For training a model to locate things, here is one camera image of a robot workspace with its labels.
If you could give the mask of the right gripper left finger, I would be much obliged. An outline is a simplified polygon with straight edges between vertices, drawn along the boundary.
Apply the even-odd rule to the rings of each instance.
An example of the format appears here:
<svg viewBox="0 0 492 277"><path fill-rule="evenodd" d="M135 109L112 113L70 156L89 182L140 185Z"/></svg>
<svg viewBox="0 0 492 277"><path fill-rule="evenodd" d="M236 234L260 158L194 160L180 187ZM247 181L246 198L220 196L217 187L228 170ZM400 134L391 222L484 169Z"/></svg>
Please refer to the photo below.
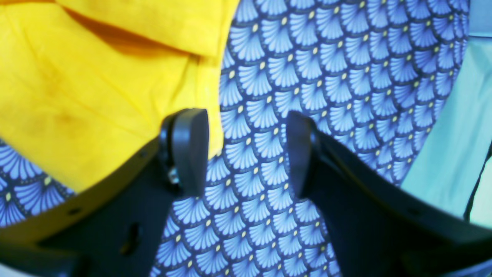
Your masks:
<svg viewBox="0 0 492 277"><path fill-rule="evenodd" d="M206 183L205 109L167 116L160 134L74 198L1 230L2 277L147 277L172 203Z"/></svg>

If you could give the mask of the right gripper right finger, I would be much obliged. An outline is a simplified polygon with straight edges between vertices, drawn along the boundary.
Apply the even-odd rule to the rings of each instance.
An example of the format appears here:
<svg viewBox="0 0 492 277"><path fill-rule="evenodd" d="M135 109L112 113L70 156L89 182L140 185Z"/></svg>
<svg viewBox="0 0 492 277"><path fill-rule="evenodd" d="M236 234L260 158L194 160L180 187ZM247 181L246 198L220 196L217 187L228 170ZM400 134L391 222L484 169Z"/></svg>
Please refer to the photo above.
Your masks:
<svg viewBox="0 0 492 277"><path fill-rule="evenodd" d="M344 277L488 277L491 230L380 177L313 119L286 119L289 180L325 220Z"/></svg>

